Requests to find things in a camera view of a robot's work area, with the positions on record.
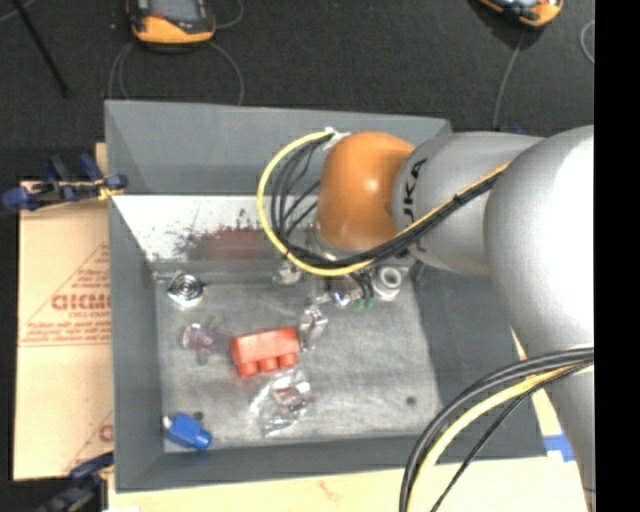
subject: metal fitting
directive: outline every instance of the metal fitting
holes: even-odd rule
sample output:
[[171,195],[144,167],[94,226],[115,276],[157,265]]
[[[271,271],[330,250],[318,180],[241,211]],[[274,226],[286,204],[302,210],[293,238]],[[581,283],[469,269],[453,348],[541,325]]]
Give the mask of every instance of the metal fitting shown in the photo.
[[182,334],[182,346],[194,350],[209,348],[215,340],[215,333],[200,324],[189,325]]
[[273,276],[273,282],[284,285],[296,284],[300,281],[302,272],[293,263],[286,260],[283,261]]
[[402,287],[402,272],[396,267],[379,267],[373,279],[376,296],[385,302],[393,301]]
[[312,306],[304,310],[298,321],[298,337],[302,350],[309,350],[312,342],[319,338],[329,323],[329,319],[318,307]]
[[169,283],[167,294],[178,305],[192,307],[202,299],[204,286],[195,276],[178,271]]

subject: blue plastic part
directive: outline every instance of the blue plastic part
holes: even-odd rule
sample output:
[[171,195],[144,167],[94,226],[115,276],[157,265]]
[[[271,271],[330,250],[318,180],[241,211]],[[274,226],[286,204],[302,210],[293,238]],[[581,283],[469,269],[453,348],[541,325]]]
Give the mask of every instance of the blue plastic part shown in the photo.
[[80,154],[78,161],[91,181],[98,181],[104,177],[98,164],[96,164],[95,160],[91,158],[91,155],[86,151]]
[[196,450],[206,450],[211,444],[211,433],[199,421],[181,412],[172,419],[165,437],[184,448]]
[[104,179],[104,185],[112,190],[118,190],[126,187],[129,184],[129,178],[124,174],[116,173],[111,176],[107,176]]
[[25,187],[16,187],[4,192],[2,204],[8,210],[35,210],[40,207],[36,197],[30,194]]
[[44,168],[44,179],[52,181],[60,179],[60,174],[51,161],[47,162],[47,165]]
[[80,199],[80,194],[78,194],[78,190],[71,185],[63,185],[60,187],[62,190],[62,195],[64,196],[65,201],[77,201]]

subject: blue tape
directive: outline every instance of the blue tape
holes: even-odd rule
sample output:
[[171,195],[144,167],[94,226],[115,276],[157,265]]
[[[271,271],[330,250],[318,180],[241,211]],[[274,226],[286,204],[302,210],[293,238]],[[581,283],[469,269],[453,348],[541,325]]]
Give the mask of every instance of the blue tape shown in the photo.
[[572,460],[575,460],[569,440],[564,434],[557,436],[545,436],[542,438],[542,441],[544,442],[544,447],[547,452],[560,451],[563,462],[571,462]]

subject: metal part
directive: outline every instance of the metal part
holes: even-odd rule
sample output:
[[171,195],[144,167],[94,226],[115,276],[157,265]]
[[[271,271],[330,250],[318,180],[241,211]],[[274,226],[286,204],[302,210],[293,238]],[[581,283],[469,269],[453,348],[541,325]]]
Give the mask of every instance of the metal part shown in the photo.
[[329,324],[329,319],[317,306],[304,310],[298,321],[298,339],[302,350],[313,349],[313,342],[317,340]]
[[198,323],[189,325],[182,334],[182,346],[194,350],[209,348],[215,340],[215,333]]
[[397,267],[382,266],[376,270],[373,279],[373,290],[376,296],[385,302],[395,300],[402,287],[402,272]]
[[195,276],[179,270],[171,279],[167,294],[176,304],[183,307],[192,307],[200,302],[204,286],[204,283]]
[[288,260],[282,262],[273,276],[273,282],[283,285],[296,284],[302,277],[302,271]]
[[301,370],[291,369],[270,379],[251,402],[250,410],[258,414],[262,433],[269,437],[296,424],[312,401],[309,380]]

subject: red plastic part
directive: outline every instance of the red plastic part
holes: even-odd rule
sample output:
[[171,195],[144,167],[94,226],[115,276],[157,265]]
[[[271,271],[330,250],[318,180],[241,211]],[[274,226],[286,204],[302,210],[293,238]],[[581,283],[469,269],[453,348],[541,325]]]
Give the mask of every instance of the red plastic part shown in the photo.
[[231,358],[240,375],[289,368],[298,361],[300,344],[296,327],[244,334],[231,338]]

